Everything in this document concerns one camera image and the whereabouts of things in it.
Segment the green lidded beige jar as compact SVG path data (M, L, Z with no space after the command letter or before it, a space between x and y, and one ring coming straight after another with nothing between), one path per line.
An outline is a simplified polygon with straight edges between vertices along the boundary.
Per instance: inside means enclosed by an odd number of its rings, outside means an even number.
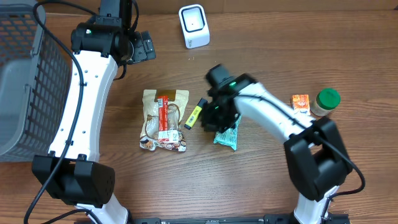
M332 88L325 88L311 102L310 109L314 115L326 116L341 102L340 94Z

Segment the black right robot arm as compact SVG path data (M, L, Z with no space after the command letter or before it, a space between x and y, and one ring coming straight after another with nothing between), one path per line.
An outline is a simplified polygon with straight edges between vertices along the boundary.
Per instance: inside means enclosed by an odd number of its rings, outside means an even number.
M247 73L233 77L217 65L205 78L212 98L201 112L205 131L223 133L246 116L284 145L298 203L291 213L265 215L264 223L349 223L347 215L328 212L329 198L353 170L336 124L294 113Z

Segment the yellow highlighter pen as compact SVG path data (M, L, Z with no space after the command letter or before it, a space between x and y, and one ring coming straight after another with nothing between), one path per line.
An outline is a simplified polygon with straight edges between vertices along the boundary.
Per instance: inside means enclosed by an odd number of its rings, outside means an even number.
M188 117L187 121L184 124L184 127L187 129L192 129L194 124L196 123L199 115L203 109L203 107L208 103L208 101L204 98L201 98L200 101L197 103L196 107L191 112L190 116Z

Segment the small orange snack box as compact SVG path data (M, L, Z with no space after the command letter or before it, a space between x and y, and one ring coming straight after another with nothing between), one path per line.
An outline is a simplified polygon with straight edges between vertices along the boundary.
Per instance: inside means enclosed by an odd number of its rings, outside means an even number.
M310 100L308 95L292 95L291 105L295 114L310 114Z

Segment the teal orange snack pack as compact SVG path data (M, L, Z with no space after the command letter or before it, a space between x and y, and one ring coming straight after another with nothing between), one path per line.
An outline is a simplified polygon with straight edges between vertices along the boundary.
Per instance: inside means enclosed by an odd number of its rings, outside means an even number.
M213 140L214 144L220 144L223 146L230 147L233 151L237 150L238 141L238 127L241 121L241 116L235 122L233 128L229 128L223 133L216 132L215 138Z

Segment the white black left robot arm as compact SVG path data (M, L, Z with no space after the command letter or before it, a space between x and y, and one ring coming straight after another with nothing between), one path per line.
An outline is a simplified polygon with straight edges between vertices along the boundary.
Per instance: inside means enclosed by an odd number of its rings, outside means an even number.
M65 51L72 79L59 129L32 172L40 192L85 213L93 223L132 223L114 195L114 169L100 164L99 137L111 84L124 77L119 68L155 59L148 32L138 32L139 8L133 0L102 1L98 12L72 31Z

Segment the red stick snack packet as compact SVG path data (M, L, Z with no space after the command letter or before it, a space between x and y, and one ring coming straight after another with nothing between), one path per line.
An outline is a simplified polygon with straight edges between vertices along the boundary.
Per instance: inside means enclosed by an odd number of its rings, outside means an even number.
M157 99L159 108L159 133L158 140L166 143L177 143L178 131L171 130L168 126L168 96L159 96Z

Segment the beige brown snack pouch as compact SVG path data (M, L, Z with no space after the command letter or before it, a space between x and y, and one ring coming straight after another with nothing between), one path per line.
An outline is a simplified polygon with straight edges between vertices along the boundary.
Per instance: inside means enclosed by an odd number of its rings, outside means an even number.
M159 96L168 96L168 126L171 130L178 131L177 143L166 143L158 140L159 133L159 108L157 99ZM142 102L144 124L142 127L139 145L150 151L159 148L171 151L184 152L187 142L182 133L181 123L185 108L188 103L189 91L187 90L144 90Z

